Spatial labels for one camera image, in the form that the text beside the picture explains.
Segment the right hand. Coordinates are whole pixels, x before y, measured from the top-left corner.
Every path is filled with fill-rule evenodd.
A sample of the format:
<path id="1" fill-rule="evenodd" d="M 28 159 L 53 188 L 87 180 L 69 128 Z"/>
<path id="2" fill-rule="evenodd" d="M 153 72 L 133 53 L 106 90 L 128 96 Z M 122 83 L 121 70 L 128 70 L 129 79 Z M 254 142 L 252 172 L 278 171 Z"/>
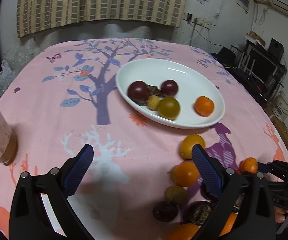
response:
<path id="1" fill-rule="evenodd" d="M 274 207 L 274 213 L 275 213 L 275 222 L 282 223 L 286 219 L 285 215 L 288 214 L 288 210 L 282 209 L 280 207 Z"/>

